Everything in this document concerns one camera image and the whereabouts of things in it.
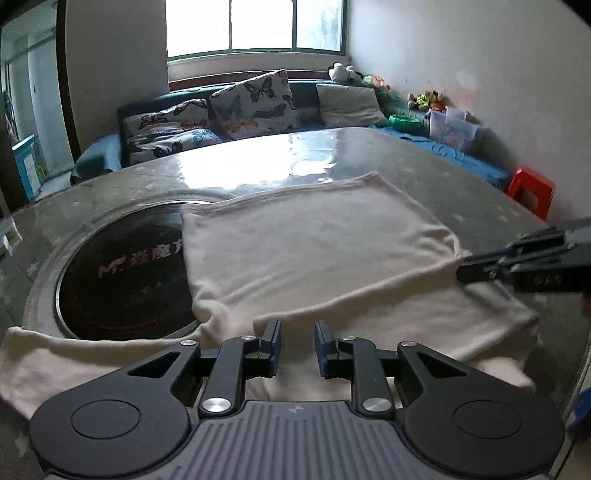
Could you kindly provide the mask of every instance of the window sill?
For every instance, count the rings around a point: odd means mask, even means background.
[[[326,70],[334,62],[347,65],[349,56],[331,53],[257,51],[206,55],[168,62],[170,82],[191,77],[252,70]]]

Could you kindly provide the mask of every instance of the screw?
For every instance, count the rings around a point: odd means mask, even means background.
[[[386,398],[373,397],[365,400],[361,406],[367,411],[382,412],[392,408],[392,402]]]
[[[213,397],[208,398],[207,400],[203,400],[201,406],[204,410],[207,410],[211,413],[221,413],[226,410],[229,410],[232,406],[232,402],[225,398]]]

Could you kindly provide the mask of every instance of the ribbed gray panel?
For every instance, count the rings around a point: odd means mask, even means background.
[[[259,401],[248,402],[240,414],[229,419],[202,422],[179,455],[137,478],[454,479],[421,463],[388,422],[358,417],[345,402]]]

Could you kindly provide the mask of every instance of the gray table surface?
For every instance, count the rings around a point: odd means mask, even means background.
[[[153,160],[100,177],[14,214],[23,237],[0,260],[0,338],[21,325],[27,296],[51,252],[91,219],[129,202],[202,196],[227,199],[292,184],[377,171],[453,230],[473,253],[504,247],[545,224],[499,190],[452,163],[377,130],[345,128],[252,138]],[[564,410],[589,348],[578,295],[524,295],[539,312],[540,345],[526,364],[538,390]],[[27,422],[0,402],[0,478],[41,476]]]

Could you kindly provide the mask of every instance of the triangular cutout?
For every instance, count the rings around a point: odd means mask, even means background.
[[[127,374],[130,377],[147,377],[147,378],[162,378],[168,369],[173,366],[173,363],[180,355],[179,352],[170,352],[163,355],[156,360],[140,365]]]
[[[437,360],[426,353],[417,354],[419,360],[429,370],[429,373],[435,378],[465,377],[466,374],[461,370],[453,368],[451,365]]]

